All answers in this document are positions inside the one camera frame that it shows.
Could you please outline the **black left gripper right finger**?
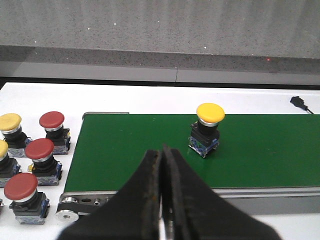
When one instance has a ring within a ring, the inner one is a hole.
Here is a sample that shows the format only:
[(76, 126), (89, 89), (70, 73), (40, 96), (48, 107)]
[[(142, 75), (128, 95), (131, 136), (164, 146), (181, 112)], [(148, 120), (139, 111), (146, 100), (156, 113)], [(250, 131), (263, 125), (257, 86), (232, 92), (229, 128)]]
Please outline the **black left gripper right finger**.
[(197, 175), (176, 148), (163, 146), (163, 202), (175, 240), (279, 240), (279, 234), (228, 203)]

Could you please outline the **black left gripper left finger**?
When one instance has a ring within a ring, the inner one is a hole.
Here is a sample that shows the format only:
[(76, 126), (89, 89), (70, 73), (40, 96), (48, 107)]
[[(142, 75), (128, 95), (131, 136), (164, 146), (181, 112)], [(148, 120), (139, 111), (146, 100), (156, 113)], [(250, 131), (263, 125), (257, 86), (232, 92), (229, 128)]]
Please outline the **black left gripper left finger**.
[(103, 206), (65, 228), (60, 240), (157, 240), (160, 152), (147, 150), (125, 185)]

